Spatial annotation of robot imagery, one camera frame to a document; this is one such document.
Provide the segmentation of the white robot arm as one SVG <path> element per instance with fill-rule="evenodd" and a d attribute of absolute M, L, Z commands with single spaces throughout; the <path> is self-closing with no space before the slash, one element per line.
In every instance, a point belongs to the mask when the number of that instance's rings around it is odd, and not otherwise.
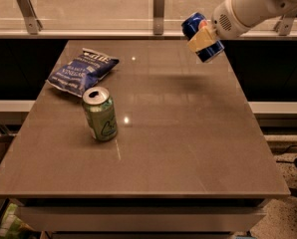
<path fill-rule="evenodd" d="M 224 0 L 212 15 L 211 23 L 198 23 L 197 33 L 188 41 L 192 52 L 213 45 L 218 39 L 234 39 L 263 21 L 297 9 L 297 0 Z"/>

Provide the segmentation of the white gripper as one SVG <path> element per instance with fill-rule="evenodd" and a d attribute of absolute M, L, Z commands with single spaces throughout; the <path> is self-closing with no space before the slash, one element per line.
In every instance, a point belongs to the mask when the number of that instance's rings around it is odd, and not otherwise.
<path fill-rule="evenodd" d="M 224 0 L 214 9 L 211 22 L 215 30 L 204 26 L 188 41 L 187 47 L 191 52 L 196 53 L 213 45 L 217 41 L 217 36 L 220 39 L 230 40 L 247 31 L 247 27 L 237 19 L 234 13 L 232 0 Z"/>

